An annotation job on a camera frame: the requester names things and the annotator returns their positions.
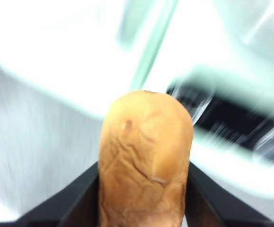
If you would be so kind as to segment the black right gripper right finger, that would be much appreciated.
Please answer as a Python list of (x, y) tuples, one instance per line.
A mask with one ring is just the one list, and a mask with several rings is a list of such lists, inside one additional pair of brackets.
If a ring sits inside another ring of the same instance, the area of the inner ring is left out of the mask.
[(220, 187), (192, 163), (186, 220), (189, 227), (274, 227), (274, 221)]

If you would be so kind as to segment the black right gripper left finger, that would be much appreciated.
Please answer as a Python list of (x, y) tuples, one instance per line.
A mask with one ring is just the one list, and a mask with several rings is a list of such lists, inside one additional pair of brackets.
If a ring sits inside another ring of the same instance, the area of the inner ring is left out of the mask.
[(97, 224), (97, 163), (15, 222), (17, 227), (96, 227)]

